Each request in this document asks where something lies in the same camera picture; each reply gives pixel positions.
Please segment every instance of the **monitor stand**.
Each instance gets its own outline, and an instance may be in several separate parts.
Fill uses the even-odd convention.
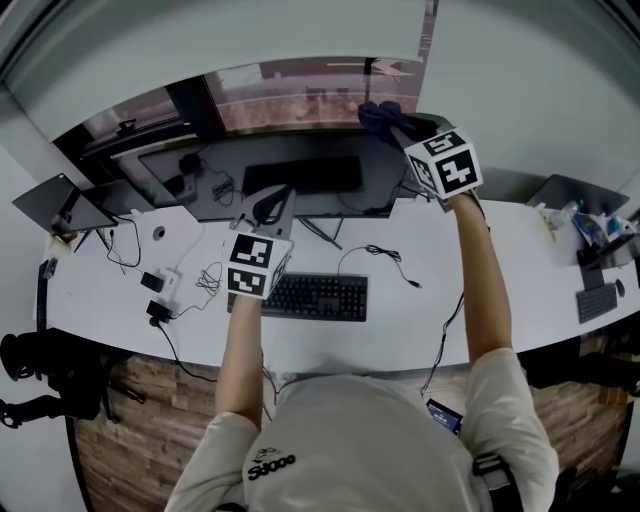
[[[580,265],[580,273],[582,274],[582,283],[585,290],[593,290],[604,286],[604,275],[602,269],[595,261],[595,253],[591,248],[583,249],[576,252],[578,264]]]

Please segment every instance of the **white wall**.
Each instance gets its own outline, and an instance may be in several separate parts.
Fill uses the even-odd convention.
[[[11,204],[36,182],[1,142],[0,336],[4,336],[35,329],[33,301],[45,234]],[[0,368],[0,398],[5,402],[30,400],[47,390],[35,379],[15,383]],[[39,420],[19,430],[0,425],[0,503],[7,512],[85,510],[63,419]]]
[[[298,57],[416,59],[425,0],[72,2],[7,84],[54,140],[139,94],[211,71]]]
[[[419,110],[485,168],[613,190],[640,171],[640,51],[595,2],[441,0]]]
[[[80,188],[89,186],[84,175],[42,136],[3,85],[0,85],[0,146],[38,183],[63,173]]]
[[[49,0],[15,0],[0,14],[0,63],[13,50]]]

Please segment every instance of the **charger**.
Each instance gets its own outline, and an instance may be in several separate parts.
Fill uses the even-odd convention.
[[[151,316],[152,320],[168,324],[169,320],[171,320],[171,314],[172,311],[159,302],[156,302],[155,300],[149,301],[149,305],[147,306],[147,315]]]
[[[153,274],[149,274],[149,272],[145,272],[144,274],[142,274],[142,280],[140,281],[140,284],[146,288],[149,288],[149,290],[160,293],[162,291],[162,287],[164,286],[164,279],[160,279]]]

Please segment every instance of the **black chair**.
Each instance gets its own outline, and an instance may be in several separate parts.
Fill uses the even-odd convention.
[[[0,400],[0,421],[9,428],[39,418],[69,416],[92,420],[103,403],[107,418],[114,423],[107,388],[139,403],[145,397],[109,379],[113,366],[133,354],[106,347],[58,329],[47,329],[19,336],[8,334],[0,343],[0,359],[9,377],[17,381],[47,376],[48,385],[60,398],[43,395],[22,404]]]

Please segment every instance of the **small keyboard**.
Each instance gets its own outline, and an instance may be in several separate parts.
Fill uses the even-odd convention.
[[[576,293],[578,318],[581,324],[604,315],[618,307],[616,285],[607,283],[598,288]]]
[[[262,316],[365,322],[368,283],[363,276],[286,273],[262,302]],[[229,294],[229,313],[235,297]]]

